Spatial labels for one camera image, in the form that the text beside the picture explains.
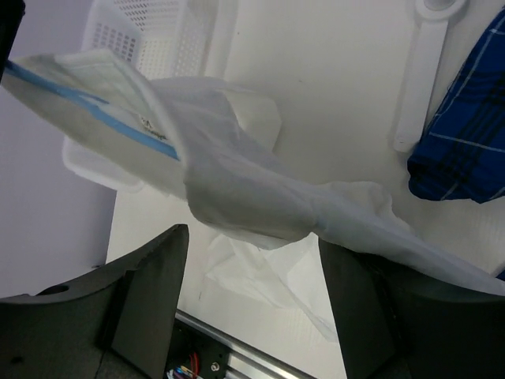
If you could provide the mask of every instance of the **black object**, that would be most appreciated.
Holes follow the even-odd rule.
[[[349,379],[505,378],[505,298],[320,241]]]
[[[23,16],[23,0],[2,0],[0,3],[0,80]]]
[[[179,366],[190,368],[189,355],[193,352],[200,361],[199,377],[223,379],[226,376],[230,348],[176,320],[166,361],[166,371],[176,370]]]
[[[188,243],[178,225],[80,278],[0,300],[0,378],[162,378]]]

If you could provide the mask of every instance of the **table surface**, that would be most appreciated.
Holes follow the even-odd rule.
[[[429,242],[487,270],[505,261],[505,201],[430,203],[407,187],[391,149],[396,106],[417,28],[405,0],[241,0],[225,78],[276,101],[283,129],[275,153],[301,180],[372,180],[393,194],[395,212]],[[503,0],[470,2],[449,32],[430,114]],[[190,246],[179,308],[319,378],[346,377],[339,346],[300,310],[279,310],[207,279],[214,233],[187,205],[146,187],[119,193],[107,260],[187,223]]]

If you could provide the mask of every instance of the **purple wall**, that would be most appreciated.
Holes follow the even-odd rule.
[[[25,0],[11,57],[80,50],[92,0]],[[105,261],[115,192],[63,166],[63,134],[0,90],[0,298]]]

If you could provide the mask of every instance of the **white cloth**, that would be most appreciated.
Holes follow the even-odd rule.
[[[384,256],[448,283],[505,295],[504,282],[399,227],[398,220],[388,215],[391,198],[378,185],[356,194],[356,201],[350,200],[355,195],[352,186],[314,186],[297,180],[241,130],[221,89],[154,88],[108,51],[46,55],[18,63],[149,120],[176,148],[180,163],[110,129],[63,98],[13,77],[2,82],[75,141],[160,190],[172,192],[174,182],[179,183],[174,177],[182,176],[184,185],[179,190],[193,215],[225,235],[273,250],[313,232],[326,241]],[[378,202],[377,193],[382,199]]]

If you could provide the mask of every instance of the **blue plaid cloth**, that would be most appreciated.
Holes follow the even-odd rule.
[[[431,201],[505,195],[505,8],[473,48],[407,164]]]

